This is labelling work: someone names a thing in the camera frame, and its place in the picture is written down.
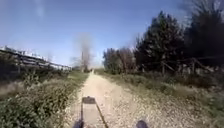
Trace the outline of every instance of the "dirt path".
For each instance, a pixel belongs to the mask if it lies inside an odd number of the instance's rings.
[[[194,127],[194,118],[186,111],[167,114],[166,110],[144,103],[130,90],[94,73],[90,73],[84,87],[78,93],[78,101],[67,107],[64,127],[73,127],[75,121],[80,118],[81,98],[86,96],[96,99],[109,128],[136,127],[139,120],[144,120],[150,128]],[[95,104],[84,104],[83,117],[86,128],[104,128]]]

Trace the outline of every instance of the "wooden fence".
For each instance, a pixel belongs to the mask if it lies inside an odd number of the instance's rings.
[[[41,58],[31,57],[27,55],[22,55],[19,53],[14,53],[11,51],[0,50],[0,55],[5,55],[13,60],[13,63],[18,67],[18,72],[20,72],[20,68],[54,68],[57,70],[69,71],[72,68],[69,66],[64,66],[60,64],[55,64],[48,62]]]

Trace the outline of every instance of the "gravel path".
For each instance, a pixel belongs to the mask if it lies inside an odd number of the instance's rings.
[[[71,99],[75,99],[76,94],[71,95]],[[160,103],[154,103],[154,105],[145,103],[144,99],[131,93],[129,89],[118,86],[94,73],[90,73],[84,87],[78,93],[78,99],[66,108],[64,127],[72,128],[75,121],[79,120],[81,98],[86,96],[96,99],[109,128],[136,127],[139,120],[144,120],[150,128],[195,127],[195,119],[188,111],[173,106],[169,111],[162,107],[159,109]],[[95,104],[84,104],[83,117],[84,127],[104,128]]]

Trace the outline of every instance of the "bare tree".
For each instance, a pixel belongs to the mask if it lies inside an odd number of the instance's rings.
[[[91,61],[91,44],[90,38],[87,35],[81,36],[81,68],[82,71],[88,70]]]

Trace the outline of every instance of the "green plant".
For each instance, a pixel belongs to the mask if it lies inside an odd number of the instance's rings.
[[[0,101],[0,127],[49,128],[58,111],[65,109],[68,96],[81,85],[87,75],[72,74],[55,82],[20,92]]]

